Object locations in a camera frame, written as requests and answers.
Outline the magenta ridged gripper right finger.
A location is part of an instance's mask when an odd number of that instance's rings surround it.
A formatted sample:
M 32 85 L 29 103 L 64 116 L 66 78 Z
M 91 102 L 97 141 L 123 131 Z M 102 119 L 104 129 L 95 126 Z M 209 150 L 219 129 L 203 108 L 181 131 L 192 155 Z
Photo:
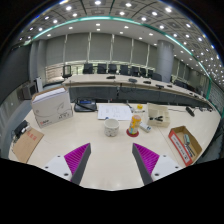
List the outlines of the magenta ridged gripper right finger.
M 136 160 L 142 181 L 145 185 L 182 169 L 182 167 L 168 155 L 158 155 L 137 143 L 134 143 L 132 146 L 132 154 Z

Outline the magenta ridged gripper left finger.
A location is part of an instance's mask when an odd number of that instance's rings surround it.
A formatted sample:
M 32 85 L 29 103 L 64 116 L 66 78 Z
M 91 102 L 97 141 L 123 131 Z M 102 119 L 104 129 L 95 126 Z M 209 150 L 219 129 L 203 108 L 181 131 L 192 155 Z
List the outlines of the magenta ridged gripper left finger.
M 89 156 L 91 144 L 84 144 L 66 155 L 57 155 L 43 169 L 76 185 L 79 185 Z

